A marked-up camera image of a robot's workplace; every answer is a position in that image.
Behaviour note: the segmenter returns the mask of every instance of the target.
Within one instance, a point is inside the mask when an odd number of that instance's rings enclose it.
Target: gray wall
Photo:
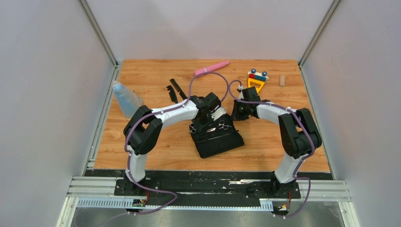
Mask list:
[[[118,60],[300,59],[332,0],[88,0]]]
[[[305,65],[332,169],[363,227],[400,226],[401,1],[345,0]]]
[[[0,226],[53,227],[112,73],[76,0],[2,1]]]

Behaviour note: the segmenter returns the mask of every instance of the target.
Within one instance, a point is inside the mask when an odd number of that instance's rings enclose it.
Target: plastic water bottle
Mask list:
[[[122,114],[126,118],[132,118],[137,109],[142,106],[142,99],[118,81],[114,80],[112,86]]]

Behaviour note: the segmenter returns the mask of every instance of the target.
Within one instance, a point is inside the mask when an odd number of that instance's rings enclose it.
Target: wooden tabletop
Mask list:
[[[188,95],[188,85],[193,72],[223,60],[125,60],[119,81],[143,98],[149,108],[172,105],[166,86],[174,78]],[[302,76],[295,60],[231,60],[217,72],[228,81],[239,79],[247,87],[247,72],[255,68],[267,71],[269,80],[260,91],[261,99],[269,99],[291,108],[310,108]],[[285,87],[279,86],[279,78],[285,76]],[[235,84],[231,91],[238,94]],[[209,92],[223,97],[226,84],[219,76],[209,74],[195,80],[192,94],[206,96]],[[233,98],[227,97],[223,106],[227,113],[233,110]],[[95,161],[95,168],[125,169],[127,154],[124,152],[122,130],[129,119],[123,117],[115,97],[105,125],[103,137]],[[284,154],[279,127],[267,120],[251,118],[234,122],[244,139],[243,147],[202,159],[191,139],[184,121],[165,128],[160,133],[155,148],[149,153],[146,168],[164,170],[221,170],[221,171],[273,171]],[[301,171],[328,172],[329,166],[322,147],[307,159]]]

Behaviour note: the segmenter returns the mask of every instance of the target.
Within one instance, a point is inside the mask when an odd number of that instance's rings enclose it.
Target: pink toy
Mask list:
[[[214,65],[208,66],[208,67],[206,67],[206,68],[198,69],[198,70],[195,71],[195,76],[198,75],[198,74],[200,74],[200,73],[203,73],[203,72],[213,72],[213,71],[216,71],[216,70],[221,69],[222,67],[228,65],[229,63],[230,63],[230,61],[222,61],[222,62],[220,62],[220,63],[217,63],[217,64],[214,64]]]

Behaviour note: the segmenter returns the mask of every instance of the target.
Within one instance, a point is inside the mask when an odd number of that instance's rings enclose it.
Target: scissors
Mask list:
[[[224,120],[221,120],[218,123],[218,126],[219,126],[219,129],[224,129],[224,130],[227,130],[229,127],[231,127],[230,125],[224,125]]]
[[[190,133],[192,133],[192,134],[196,133],[196,128],[195,128],[195,126],[193,124],[190,124],[189,127],[191,128],[189,130]]]

